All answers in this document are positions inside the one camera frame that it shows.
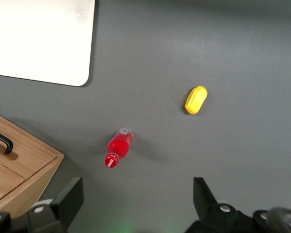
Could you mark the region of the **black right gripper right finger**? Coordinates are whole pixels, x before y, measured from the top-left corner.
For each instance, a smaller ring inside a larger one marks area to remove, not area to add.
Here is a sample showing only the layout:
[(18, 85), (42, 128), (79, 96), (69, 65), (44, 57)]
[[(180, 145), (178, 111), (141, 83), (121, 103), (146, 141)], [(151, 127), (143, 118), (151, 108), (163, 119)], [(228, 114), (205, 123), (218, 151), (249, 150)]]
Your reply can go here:
[(194, 178), (193, 203), (198, 220), (187, 233), (253, 233), (251, 217), (244, 215), (231, 205), (218, 203), (201, 177)]

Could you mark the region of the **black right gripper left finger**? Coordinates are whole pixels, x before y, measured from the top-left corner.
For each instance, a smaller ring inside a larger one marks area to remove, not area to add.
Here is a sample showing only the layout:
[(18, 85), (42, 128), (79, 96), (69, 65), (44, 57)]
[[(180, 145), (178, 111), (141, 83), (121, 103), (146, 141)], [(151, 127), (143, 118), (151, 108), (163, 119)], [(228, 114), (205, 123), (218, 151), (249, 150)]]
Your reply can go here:
[(83, 179), (73, 178), (57, 197), (37, 202), (26, 213), (28, 232), (66, 233), (83, 202)]

